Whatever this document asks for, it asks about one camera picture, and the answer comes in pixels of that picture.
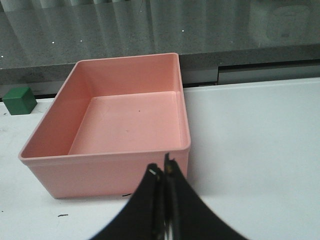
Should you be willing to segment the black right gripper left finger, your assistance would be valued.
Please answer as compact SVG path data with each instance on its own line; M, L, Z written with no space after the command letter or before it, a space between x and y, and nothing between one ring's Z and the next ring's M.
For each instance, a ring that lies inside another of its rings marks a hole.
M151 163L127 204L92 239L163 240L165 230L164 174Z

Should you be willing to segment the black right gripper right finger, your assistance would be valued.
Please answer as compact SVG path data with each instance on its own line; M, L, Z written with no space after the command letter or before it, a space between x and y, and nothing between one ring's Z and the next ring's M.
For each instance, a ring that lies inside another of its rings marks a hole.
M220 219L187 182L178 163L164 156L165 218L172 240L245 240Z

